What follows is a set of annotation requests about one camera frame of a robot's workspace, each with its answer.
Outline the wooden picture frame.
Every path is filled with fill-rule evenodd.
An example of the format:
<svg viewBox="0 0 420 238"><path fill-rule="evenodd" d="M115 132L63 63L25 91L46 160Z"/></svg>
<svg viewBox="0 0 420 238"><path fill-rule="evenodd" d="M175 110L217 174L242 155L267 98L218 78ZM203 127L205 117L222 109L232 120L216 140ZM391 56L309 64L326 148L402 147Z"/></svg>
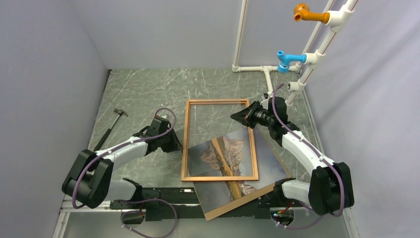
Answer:
<svg viewBox="0 0 420 238"><path fill-rule="evenodd" d="M240 104L249 106L249 99L188 99L186 101L186 112L184 122L184 138L183 138L183 150L182 150L182 165L181 165L181 181L183 182L210 182L210 181L256 181L259 179L256 147L254 132L251 128L248 128L249 143L250 143L250 154L251 154L251 165L252 165L252 176L234 176L230 173L228 176L222 177L189 177L187 176L187 162L188 162L188 144L189 144L189 122L190 122L190 107L192 105L224 105L224 104Z"/></svg>

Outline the glossy mountain landscape photo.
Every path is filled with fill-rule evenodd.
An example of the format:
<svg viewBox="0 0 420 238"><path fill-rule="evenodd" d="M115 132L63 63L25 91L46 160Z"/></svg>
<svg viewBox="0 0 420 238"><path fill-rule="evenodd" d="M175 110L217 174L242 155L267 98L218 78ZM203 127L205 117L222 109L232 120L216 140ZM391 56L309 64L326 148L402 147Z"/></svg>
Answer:
<svg viewBox="0 0 420 238"><path fill-rule="evenodd" d="M253 130L258 180L199 181L194 189L206 220L212 220L271 192L288 172L262 131ZM191 177L249 177L253 175L248 128L243 128L188 149Z"/></svg>

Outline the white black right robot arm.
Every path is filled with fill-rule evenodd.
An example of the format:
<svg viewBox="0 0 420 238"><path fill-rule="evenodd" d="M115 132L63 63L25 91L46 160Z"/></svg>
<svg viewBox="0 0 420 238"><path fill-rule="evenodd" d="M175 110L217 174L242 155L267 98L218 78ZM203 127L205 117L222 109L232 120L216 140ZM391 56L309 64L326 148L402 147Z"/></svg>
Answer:
<svg viewBox="0 0 420 238"><path fill-rule="evenodd" d="M287 105L281 97L271 97L267 107L259 101L232 114L231 119L249 128L256 125L268 129L270 137L289 151L310 174L310 182L296 178L277 181L273 200L284 206L291 200L303 202L318 215L339 215L354 205L351 171L344 163L336 163L316 149L288 120Z"/></svg>

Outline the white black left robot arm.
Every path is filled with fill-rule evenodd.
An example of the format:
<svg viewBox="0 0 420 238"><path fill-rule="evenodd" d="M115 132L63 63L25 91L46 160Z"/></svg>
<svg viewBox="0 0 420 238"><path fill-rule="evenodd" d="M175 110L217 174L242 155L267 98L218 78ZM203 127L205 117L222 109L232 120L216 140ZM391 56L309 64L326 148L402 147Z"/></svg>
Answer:
<svg viewBox="0 0 420 238"><path fill-rule="evenodd" d="M143 187L131 179L112 179L112 174L157 149L165 153L183 149L171 122L159 116L155 116L150 125L116 146L98 151L81 151L61 190L72 198L75 209L83 206L93 209L104 201L114 200L123 200L129 208L136 208L144 200Z"/></svg>

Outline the orange pipe elbow fitting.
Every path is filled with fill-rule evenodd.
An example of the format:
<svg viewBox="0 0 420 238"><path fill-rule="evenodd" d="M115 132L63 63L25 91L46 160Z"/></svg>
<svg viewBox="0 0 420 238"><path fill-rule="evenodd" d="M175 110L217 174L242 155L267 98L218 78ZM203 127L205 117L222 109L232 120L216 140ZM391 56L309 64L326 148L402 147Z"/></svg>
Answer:
<svg viewBox="0 0 420 238"><path fill-rule="evenodd" d="M305 3L300 3L294 8L294 20L295 21L317 21L326 24L330 19L330 13L316 13L312 12L309 6Z"/></svg>

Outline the blue pipe elbow fitting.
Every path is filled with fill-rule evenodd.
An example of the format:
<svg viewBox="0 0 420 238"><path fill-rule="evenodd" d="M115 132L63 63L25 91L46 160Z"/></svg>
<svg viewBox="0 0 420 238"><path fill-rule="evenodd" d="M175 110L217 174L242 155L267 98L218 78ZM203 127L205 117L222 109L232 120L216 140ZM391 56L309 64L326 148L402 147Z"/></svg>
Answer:
<svg viewBox="0 0 420 238"><path fill-rule="evenodd" d="M293 61L305 63L307 60L306 54L290 55L290 54L285 54L283 51L277 52L277 58L279 59L277 71L280 73L287 73L290 68L290 63Z"/></svg>

